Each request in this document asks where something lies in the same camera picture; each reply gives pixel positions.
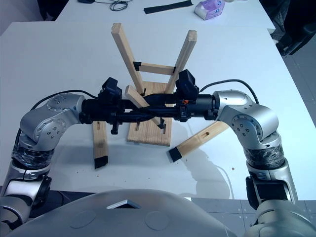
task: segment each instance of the computer mouse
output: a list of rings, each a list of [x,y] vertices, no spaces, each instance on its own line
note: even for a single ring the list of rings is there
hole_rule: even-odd
[[[94,3],[95,0],[78,0],[78,2],[82,3]]]

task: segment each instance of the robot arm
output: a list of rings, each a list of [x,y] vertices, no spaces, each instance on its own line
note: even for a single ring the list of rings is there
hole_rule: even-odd
[[[138,109],[130,101],[122,100],[117,81],[109,78],[98,99],[85,100],[80,95],[59,94],[44,106],[28,112],[21,120],[22,134],[14,146],[13,160],[0,194],[13,201],[7,201],[3,208],[23,210],[15,212],[17,216],[22,215],[19,216],[22,224],[31,208],[45,201],[51,182],[47,175],[54,148],[71,125],[105,121],[113,125],[111,133],[117,134],[118,126],[123,122],[141,122],[153,117],[170,117],[182,122],[191,117],[203,117],[225,122],[236,133],[247,158],[249,203],[255,209],[270,200],[296,203],[297,195],[277,133],[275,113],[254,103],[240,91],[199,94],[195,79],[187,70],[179,74],[176,85],[174,94],[144,97],[150,106]],[[271,205],[269,212],[276,213]]]

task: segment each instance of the black chair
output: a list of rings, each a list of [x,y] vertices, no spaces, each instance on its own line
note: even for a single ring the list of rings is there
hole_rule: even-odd
[[[282,56],[294,54],[316,33],[316,0],[260,0],[276,26],[276,47]]]
[[[49,14],[53,17],[52,21],[55,21],[67,3],[68,0],[38,0],[39,12],[43,20],[46,20]]]
[[[316,33],[316,1],[291,0],[284,27],[286,33],[276,46],[282,56],[292,55]]]

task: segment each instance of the black cable on table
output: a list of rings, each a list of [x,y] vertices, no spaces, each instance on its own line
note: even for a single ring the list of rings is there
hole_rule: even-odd
[[[94,1],[94,2],[97,2],[97,3],[104,3],[104,4],[109,4],[109,8],[111,11],[122,11],[124,9],[126,9],[128,7],[128,3],[130,1],[133,1],[133,0],[129,0],[129,1],[121,1],[121,0],[109,0],[111,2],[105,2],[105,1]]]

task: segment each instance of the wooden stick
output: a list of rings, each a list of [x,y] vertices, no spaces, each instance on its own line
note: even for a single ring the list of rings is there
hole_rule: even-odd
[[[173,75],[173,71],[175,70],[175,67],[171,67],[171,66],[164,66],[164,65],[150,64],[150,63],[139,63],[139,64],[140,66],[138,66],[138,71],[141,71],[141,72]]]
[[[136,86],[136,89],[139,94],[143,94],[145,91],[145,87],[143,85],[143,80],[138,71],[135,70],[134,67],[134,56],[132,50],[127,41],[126,35],[123,30],[123,26],[121,23],[114,23],[112,26],[112,36],[114,38],[115,43],[119,49],[119,52],[124,60],[124,63],[128,69],[130,76],[133,79],[133,82]]]
[[[146,100],[135,90],[134,87],[128,85],[125,90],[125,96],[137,107],[147,107],[149,104]],[[151,119],[156,125],[160,125],[160,118],[154,117]]]
[[[93,122],[94,168],[100,168],[108,163],[108,144],[105,122]]]
[[[194,151],[195,149],[203,145],[205,142],[211,140],[221,132],[225,131],[228,127],[229,126],[223,122],[215,122],[211,126],[206,127],[202,131],[193,135],[180,145],[169,150],[173,162],[177,161],[178,159],[181,159],[186,154]]]
[[[178,74],[184,69],[184,66],[187,63],[187,60],[194,48],[194,45],[197,42],[197,39],[198,39],[198,35],[196,31],[188,31],[187,37],[184,40],[182,49],[180,51],[180,54],[178,56],[178,59],[175,65],[176,69],[173,75],[170,77],[168,85],[166,87],[166,93],[173,92],[173,89],[176,84],[176,80],[178,79]]]

